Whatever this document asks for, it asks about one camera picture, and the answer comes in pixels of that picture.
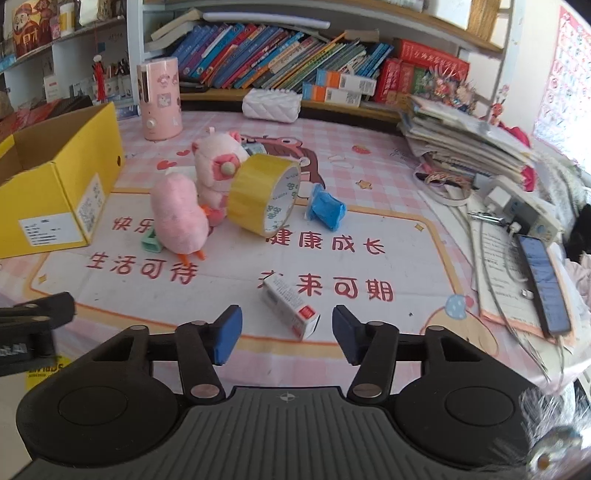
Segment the stack of papers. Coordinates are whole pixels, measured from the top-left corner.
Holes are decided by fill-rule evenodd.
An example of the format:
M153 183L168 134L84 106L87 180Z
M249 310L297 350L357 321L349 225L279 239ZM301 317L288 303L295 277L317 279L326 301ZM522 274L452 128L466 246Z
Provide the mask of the stack of papers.
M521 183L535 153L506 130L442 103L412 97L413 112L403 114L400 130L417 157L436 170L473 178L505 175Z

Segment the metal screw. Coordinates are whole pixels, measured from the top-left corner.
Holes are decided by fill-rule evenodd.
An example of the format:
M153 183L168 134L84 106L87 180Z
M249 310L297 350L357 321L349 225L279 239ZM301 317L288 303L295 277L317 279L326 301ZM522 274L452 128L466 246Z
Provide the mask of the metal screw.
M209 383L195 385L191 389L191 395L197 398L214 398L220 393L220 389Z
M375 398L382 394L382 389L373 383L360 383L353 387L353 393L360 398Z

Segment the poster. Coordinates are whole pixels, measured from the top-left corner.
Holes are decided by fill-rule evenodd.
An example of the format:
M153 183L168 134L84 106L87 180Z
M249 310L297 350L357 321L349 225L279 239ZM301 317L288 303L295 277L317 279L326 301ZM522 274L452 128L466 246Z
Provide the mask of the poster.
M534 136L589 169L590 126L591 31L560 7L556 52Z

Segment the white cable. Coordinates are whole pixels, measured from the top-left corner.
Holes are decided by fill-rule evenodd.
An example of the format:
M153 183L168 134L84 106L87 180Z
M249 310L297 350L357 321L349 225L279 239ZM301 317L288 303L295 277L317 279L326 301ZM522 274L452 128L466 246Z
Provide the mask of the white cable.
M492 300L495 302L496 309L499 311L499 315L501 315L503 322L505 322L505 326L507 327L507 330L509 330L509 333L511 334L511 336L515 339L515 341L519 344L519 346L524 350L524 352L527 353L527 355L534 361L536 366L539 367L542 374L546 378L546 381L550 382L550 377L548 376L548 372L546 370L546 367L544 366L544 363L542 362L542 360L536 355L536 353L534 353L535 352L534 347L532 346L532 344L529 341L527 341L527 344L531 348L531 350L526 345L523 344L523 342L519 338L519 335L517 334L517 331L509 323L509 320L507 319L505 312L503 312L503 308L501 307L499 300L496 298L495 289L492 287L491 277L488 273L488 267L486 265L486 260L485 260L484 222L480 222L480 254L482 256L482 268L484 270L486 284L488 286L488 289L491 291Z
M524 283L527 282L527 277L517 277L509 268L509 255L511 253L511 247L513 246L513 235L518 233L519 230L521 230L521 225L517 222L513 222L509 227L509 241L507 242L507 246L503 252L503 261L505 262L505 270L507 270L507 275L509 275L509 278L515 283Z

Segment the pink stuffed pig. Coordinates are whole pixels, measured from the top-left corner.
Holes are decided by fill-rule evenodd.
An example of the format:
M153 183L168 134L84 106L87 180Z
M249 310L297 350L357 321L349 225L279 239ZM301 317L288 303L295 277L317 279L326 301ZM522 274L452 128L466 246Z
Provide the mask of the pink stuffed pig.
M238 132L215 133L193 142L197 193L200 205L210 207L209 223L219 225L226 217L230 185L240 165L249 157Z
M150 190L154 212L154 230L158 240L176 253L185 265L188 255L201 252L207 235L207 211L197 204L197 190L193 181L180 173L170 173L156 182Z

